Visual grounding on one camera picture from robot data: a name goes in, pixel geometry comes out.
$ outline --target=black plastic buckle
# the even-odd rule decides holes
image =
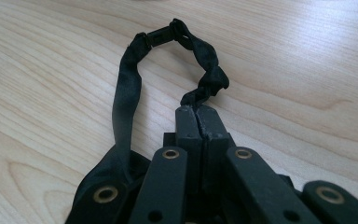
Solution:
[[[146,44],[150,49],[158,45],[173,41],[174,39],[175,35],[170,26],[158,29],[145,35]]]

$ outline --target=wood grain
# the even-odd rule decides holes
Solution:
[[[0,0],[0,223],[64,222],[114,144],[125,48],[172,18],[216,48],[231,83],[209,105],[237,145],[358,197],[358,1]],[[175,43],[139,70],[132,146],[151,158],[203,71]]]

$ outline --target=wooden table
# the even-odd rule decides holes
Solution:
[[[237,145],[296,188],[358,197],[358,1],[0,0],[0,223],[63,223],[114,144],[118,65],[135,34],[183,20],[230,87],[211,99]],[[203,75],[177,43],[139,64],[132,146],[151,158]]]

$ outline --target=black fabric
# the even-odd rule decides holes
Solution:
[[[169,27],[161,32],[170,32],[184,48],[192,49],[197,62],[205,70],[199,86],[184,95],[181,105],[191,105],[197,108],[219,90],[228,87],[228,78],[218,66],[214,48],[207,42],[193,36],[182,21],[174,19]],[[131,151],[131,134],[133,116],[139,103],[142,88],[142,78],[138,73],[137,64],[152,49],[148,36],[138,34],[127,47],[120,62],[115,100],[113,103],[112,121],[116,145],[112,147],[103,159],[92,169],[79,185],[74,199],[74,206],[92,186],[107,179],[129,185],[147,171],[148,160]],[[159,45],[153,40],[153,46]]]

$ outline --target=brass grommet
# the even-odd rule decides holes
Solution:
[[[94,202],[96,203],[110,203],[118,196],[117,188],[113,186],[103,186],[94,192]]]
[[[179,152],[174,149],[167,149],[162,153],[165,159],[171,160],[179,157]]]
[[[323,200],[329,202],[329,203],[335,203],[335,204],[342,204],[345,202],[344,196],[335,189],[320,186],[316,189],[316,193],[319,197],[321,197]]]
[[[249,159],[252,157],[252,153],[247,149],[237,149],[235,155],[240,159]]]

